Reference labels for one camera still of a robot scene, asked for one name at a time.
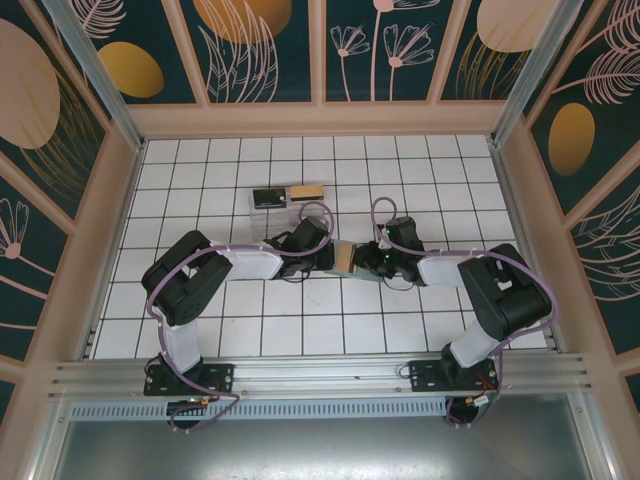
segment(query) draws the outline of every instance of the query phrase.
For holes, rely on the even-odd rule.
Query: vent grille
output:
[[[211,418],[226,402],[209,404],[206,414],[192,410],[178,418],[201,420]],[[145,403],[95,403],[82,402],[74,405],[72,420],[117,421],[117,420],[167,420],[167,402]],[[344,399],[344,400],[244,400],[223,420],[276,420],[276,419],[328,419],[328,418],[387,418],[429,417],[445,414],[444,397],[422,397],[411,399]]]

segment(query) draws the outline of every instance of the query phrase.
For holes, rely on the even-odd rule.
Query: white tiled floor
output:
[[[95,336],[94,358],[148,358],[157,328],[143,319],[144,271],[184,233],[251,242],[254,187],[325,185],[336,237],[367,242],[372,199],[408,209],[428,248],[515,243],[480,135],[292,137],[152,141]],[[389,218],[381,204],[379,221]],[[464,290],[385,285],[313,274],[301,284],[224,285],[198,320],[205,356],[438,351],[474,319]],[[542,334],[513,348],[544,348]]]

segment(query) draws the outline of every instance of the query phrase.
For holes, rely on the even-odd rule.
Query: flower illustration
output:
[[[373,6],[382,13],[392,10],[417,10],[419,8],[433,7],[440,3],[440,0],[373,0]]]
[[[418,10],[420,8],[433,7],[438,3],[440,3],[440,0],[373,0],[373,6],[378,13],[376,14],[375,26],[373,27],[373,53],[371,55],[370,88],[372,102],[376,101],[376,53],[378,51],[378,32],[380,31],[380,17],[382,14],[394,10]]]
[[[429,27],[405,27],[398,36],[398,25],[384,29],[384,47],[391,66],[389,83],[389,100],[393,100],[393,80],[396,68],[408,65],[419,65],[433,60],[433,49],[427,48],[431,38],[427,33]]]
[[[14,215],[9,200],[0,200],[0,257],[9,260],[20,257],[28,220],[29,207],[24,203],[18,201]]]
[[[344,32],[341,27],[333,27],[331,29],[331,39],[340,55],[340,65],[342,67],[342,83],[344,84],[344,92],[347,95],[347,101],[351,101],[349,95],[349,86],[347,85],[347,74],[344,68],[344,59],[352,55],[360,55],[371,49],[369,42],[366,42],[366,35],[362,31],[362,25],[359,27],[346,27]]]
[[[27,222],[29,221],[29,207],[18,201],[16,203],[15,212],[11,208],[11,203],[6,198],[0,199],[0,259],[5,260],[20,260],[26,263],[30,267],[33,267],[42,273],[54,276],[54,272],[47,270],[44,267],[28,260],[22,256],[22,242],[24,240],[25,232],[27,231]],[[33,295],[34,297],[45,300],[47,298],[46,293],[39,292],[33,288],[27,287],[21,283],[11,280],[3,275],[0,275],[0,282],[14,287],[22,292]]]

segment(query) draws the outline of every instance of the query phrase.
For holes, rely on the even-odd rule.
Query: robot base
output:
[[[460,369],[454,382],[446,374],[441,360],[414,360],[409,362],[412,392],[482,392],[482,378],[498,388],[496,367],[486,359],[470,368]]]

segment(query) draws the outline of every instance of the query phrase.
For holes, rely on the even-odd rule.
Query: wooden block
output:
[[[338,254],[336,255],[336,263],[334,270],[342,273],[352,273],[353,254],[355,252],[356,245],[351,242],[340,242],[338,247]]]
[[[292,202],[322,200],[324,198],[323,185],[296,185],[289,188]]]

